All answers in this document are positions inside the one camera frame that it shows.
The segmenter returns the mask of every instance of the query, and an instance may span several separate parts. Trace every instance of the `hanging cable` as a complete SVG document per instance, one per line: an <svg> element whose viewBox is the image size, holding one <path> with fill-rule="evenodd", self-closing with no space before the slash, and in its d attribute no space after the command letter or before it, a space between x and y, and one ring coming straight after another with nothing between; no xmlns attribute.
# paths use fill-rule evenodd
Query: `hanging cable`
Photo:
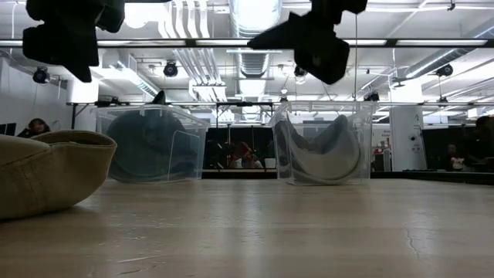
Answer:
<svg viewBox="0 0 494 278"><path fill-rule="evenodd" d="M19 3L15 2L14 5L12 6L12 37L11 39L14 39L14 31L15 31L15 7L17 7Z"/></svg>
<svg viewBox="0 0 494 278"><path fill-rule="evenodd" d="M355 15L355 80L354 80L354 93L352 97L354 101L357 101L357 59L358 59L358 15Z"/></svg>
<svg viewBox="0 0 494 278"><path fill-rule="evenodd" d="M38 84L36 84L36 89L34 91L34 100L32 102L32 107L31 107L31 118L35 118L35 107L36 107L36 98L38 97Z"/></svg>

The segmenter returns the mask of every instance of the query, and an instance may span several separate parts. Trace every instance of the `spotlight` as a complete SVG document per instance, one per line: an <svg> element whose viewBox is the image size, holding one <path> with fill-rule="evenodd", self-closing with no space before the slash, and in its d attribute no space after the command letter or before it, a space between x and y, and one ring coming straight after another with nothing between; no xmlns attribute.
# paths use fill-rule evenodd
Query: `spotlight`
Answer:
<svg viewBox="0 0 494 278"><path fill-rule="evenodd" d="M295 77L304 77L307 75L307 71L299 66L296 66L295 70L293 71L293 74L295 74Z"/></svg>
<svg viewBox="0 0 494 278"><path fill-rule="evenodd" d="M435 74L439 77L441 76L451 76L453 74L453 67L448 64L443 66L441 69L435 71Z"/></svg>
<svg viewBox="0 0 494 278"><path fill-rule="evenodd" d="M374 91L364 97L364 101L379 101L379 93Z"/></svg>
<svg viewBox="0 0 494 278"><path fill-rule="evenodd" d="M448 99L446 97L439 97L439 103L447 103ZM439 107L447 107L447 105L438 105Z"/></svg>
<svg viewBox="0 0 494 278"><path fill-rule="evenodd" d="M48 68L45 66L38 66L38 69L32 75L32 79L38 84L49 83Z"/></svg>
<svg viewBox="0 0 494 278"><path fill-rule="evenodd" d="M167 61L167 65L164 67L163 73L166 77L175 77L178 74L177 66L175 61Z"/></svg>

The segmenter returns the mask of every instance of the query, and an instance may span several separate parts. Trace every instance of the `fluorescent light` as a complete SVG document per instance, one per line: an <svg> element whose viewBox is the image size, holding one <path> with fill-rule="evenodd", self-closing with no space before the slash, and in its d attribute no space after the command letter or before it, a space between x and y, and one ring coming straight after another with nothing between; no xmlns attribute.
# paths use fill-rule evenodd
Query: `fluorescent light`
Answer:
<svg viewBox="0 0 494 278"><path fill-rule="evenodd" d="M2 47L22 47L20 39L0 39L0 48Z"/></svg>
<svg viewBox="0 0 494 278"><path fill-rule="evenodd" d="M228 54L281 54L282 50L227 49Z"/></svg>
<svg viewBox="0 0 494 278"><path fill-rule="evenodd" d="M351 46L383 46L386 44L386 39L345 39Z"/></svg>
<svg viewBox="0 0 494 278"><path fill-rule="evenodd" d="M433 11L445 11L448 6L442 7L429 7L429 8L371 8L367 7L365 12L433 12Z"/></svg>
<svg viewBox="0 0 494 278"><path fill-rule="evenodd" d="M176 106L216 106L216 103L191 102L191 103L172 103Z"/></svg>
<svg viewBox="0 0 494 278"><path fill-rule="evenodd" d="M483 46L487 39L400 39L397 46Z"/></svg>
<svg viewBox="0 0 494 278"><path fill-rule="evenodd" d="M130 47L130 46L157 47L157 48L164 46L180 47L180 46L185 46L185 41L183 39L133 39L133 40L103 39L103 40L98 40L98 46L105 48Z"/></svg>
<svg viewBox="0 0 494 278"><path fill-rule="evenodd" d="M195 44L198 46L237 46L246 47L249 39L198 39Z"/></svg>
<svg viewBox="0 0 494 278"><path fill-rule="evenodd" d="M372 120L372 121L377 123L377 122L380 122L380 121L382 121L382 120L384 120L384 119L386 119L386 118L388 118L388 117L389 117L389 115L387 115L387 116L383 116L383 117L380 117L379 119L377 119L377 120Z"/></svg>

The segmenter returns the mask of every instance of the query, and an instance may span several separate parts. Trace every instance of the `white pipe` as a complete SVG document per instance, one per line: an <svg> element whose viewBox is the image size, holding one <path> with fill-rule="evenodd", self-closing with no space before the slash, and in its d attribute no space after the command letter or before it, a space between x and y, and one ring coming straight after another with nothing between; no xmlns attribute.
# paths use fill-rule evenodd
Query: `white pipe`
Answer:
<svg viewBox="0 0 494 278"><path fill-rule="evenodd" d="M199 34L195 25L195 3L194 0L186 0L187 1L187 9L188 9L188 20L187 20L187 30L191 34L192 38L198 38ZM199 76L205 81L206 84L209 84L208 78L205 75L204 70L202 69L201 62L198 60L197 56L202 52L202 49L197 50L193 49L191 51L191 60L195 63L196 68L199 72ZM211 69L208 69L209 78L211 79Z"/></svg>
<svg viewBox="0 0 494 278"><path fill-rule="evenodd" d="M175 6L177 7L177 15L175 17L175 29L177 30L178 35L181 38L187 38L187 34L185 33L184 30L184 3L182 0L174 0ZM204 75L204 72L199 71L199 68L194 67L194 63L192 60L192 56L194 53L192 52L191 49L184 49L182 57L184 58L184 61L188 63L189 66L191 66L191 71L193 72L193 76L198 76L199 79L201 80L200 83L202 84L207 84L208 80L205 78L206 76Z"/></svg>
<svg viewBox="0 0 494 278"><path fill-rule="evenodd" d="M199 34L195 27L195 4L194 0L186 0L187 1L187 10L188 10L188 20L187 20L187 30L191 34L192 38L198 38Z"/></svg>
<svg viewBox="0 0 494 278"><path fill-rule="evenodd" d="M207 0L199 0L199 12L201 16L200 30L203 38L209 38L208 30L208 5ZM222 84L222 78L219 74L218 65L216 64L215 54L212 49L203 49L201 54L202 59L205 61L206 67L211 69L210 78L214 79L216 84Z"/></svg>
<svg viewBox="0 0 494 278"><path fill-rule="evenodd" d="M203 38L209 38L208 30L208 5L207 0L199 0L199 12L201 16L200 30Z"/></svg>
<svg viewBox="0 0 494 278"><path fill-rule="evenodd" d="M177 34L173 28L173 18L171 16L171 2L164 3L164 28L167 31L168 35L172 39L177 38Z"/></svg>
<svg viewBox="0 0 494 278"><path fill-rule="evenodd" d="M173 19L170 11L171 11L171 2L164 3L163 4L164 20L159 21L157 30L163 38L170 37L172 39L176 39L177 34L175 33L175 30L173 28ZM192 82L195 84L201 83L201 80L192 72L191 65L189 65L185 60L184 55L186 54L182 53L180 50L177 49L173 50L173 54L177 57L178 61L182 65L185 72L192 78Z"/></svg>
<svg viewBox="0 0 494 278"><path fill-rule="evenodd" d="M177 7L177 15L175 16L175 30L181 38L187 38L187 34L184 30L184 3L182 0L174 0L175 7Z"/></svg>

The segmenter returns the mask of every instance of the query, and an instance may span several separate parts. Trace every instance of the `white wall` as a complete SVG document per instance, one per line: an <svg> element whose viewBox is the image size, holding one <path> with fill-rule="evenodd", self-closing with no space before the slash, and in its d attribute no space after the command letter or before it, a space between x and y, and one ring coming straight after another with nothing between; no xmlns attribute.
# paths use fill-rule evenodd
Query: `white wall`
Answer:
<svg viewBox="0 0 494 278"><path fill-rule="evenodd" d="M70 129L71 109L66 106L66 91L58 86L41 86L32 76L11 68L0 59L0 124L17 123L21 132L33 118L43 119L50 127Z"/></svg>

